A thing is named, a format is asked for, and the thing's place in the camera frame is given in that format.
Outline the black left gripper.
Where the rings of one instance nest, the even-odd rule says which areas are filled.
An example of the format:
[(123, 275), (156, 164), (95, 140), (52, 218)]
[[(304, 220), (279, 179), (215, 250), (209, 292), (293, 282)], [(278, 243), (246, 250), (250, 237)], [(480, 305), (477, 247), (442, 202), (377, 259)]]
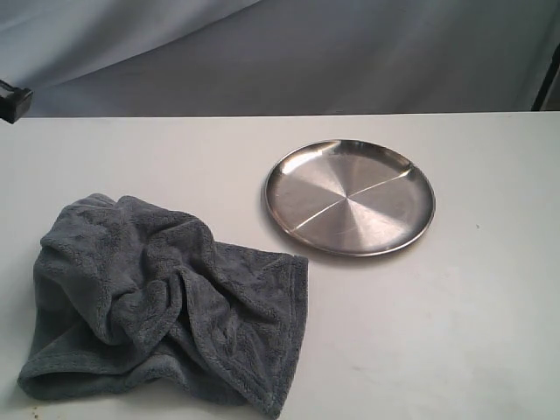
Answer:
[(1, 80), (1, 118), (13, 124), (25, 115), (32, 104), (32, 90), (13, 87)]

